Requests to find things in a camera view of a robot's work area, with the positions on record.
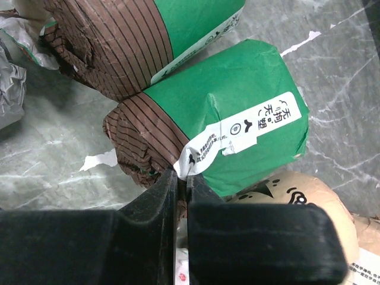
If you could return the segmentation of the green brown paper roll labelled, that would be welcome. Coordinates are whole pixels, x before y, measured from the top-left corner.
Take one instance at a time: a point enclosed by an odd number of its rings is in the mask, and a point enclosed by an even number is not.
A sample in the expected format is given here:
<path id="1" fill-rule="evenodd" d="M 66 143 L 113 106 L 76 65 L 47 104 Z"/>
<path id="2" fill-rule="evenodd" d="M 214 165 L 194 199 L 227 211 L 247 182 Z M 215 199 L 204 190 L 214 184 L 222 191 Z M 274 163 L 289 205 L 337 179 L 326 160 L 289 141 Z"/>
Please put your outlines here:
<path id="1" fill-rule="evenodd" d="M 173 169 L 226 197 L 303 155 L 308 115 L 277 48 L 246 39 L 120 102 L 103 130 L 135 183 Z"/>

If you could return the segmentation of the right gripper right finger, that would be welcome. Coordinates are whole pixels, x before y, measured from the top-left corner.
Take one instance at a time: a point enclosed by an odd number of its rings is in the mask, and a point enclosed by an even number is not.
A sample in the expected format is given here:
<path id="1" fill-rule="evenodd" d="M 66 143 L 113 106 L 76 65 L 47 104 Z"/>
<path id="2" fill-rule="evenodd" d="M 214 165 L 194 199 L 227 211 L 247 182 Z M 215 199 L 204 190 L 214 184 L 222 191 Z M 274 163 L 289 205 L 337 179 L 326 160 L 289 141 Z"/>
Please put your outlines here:
<path id="1" fill-rule="evenodd" d="M 332 221 L 286 204 L 232 204 L 201 175 L 188 191 L 191 284 L 340 284 L 348 265 Z"/>

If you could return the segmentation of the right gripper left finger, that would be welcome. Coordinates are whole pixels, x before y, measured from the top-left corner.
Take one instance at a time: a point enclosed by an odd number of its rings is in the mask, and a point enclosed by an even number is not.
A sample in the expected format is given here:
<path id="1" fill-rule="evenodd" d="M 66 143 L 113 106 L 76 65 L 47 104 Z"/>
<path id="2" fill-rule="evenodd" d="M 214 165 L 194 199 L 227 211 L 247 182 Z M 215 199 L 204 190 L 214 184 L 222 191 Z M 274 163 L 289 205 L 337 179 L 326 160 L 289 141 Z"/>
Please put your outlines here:
<path id="1" fill-rule="evenodd" d="M 120 210 L 1 211 L 2 284 L 173 284 L 178 180 Z"/>

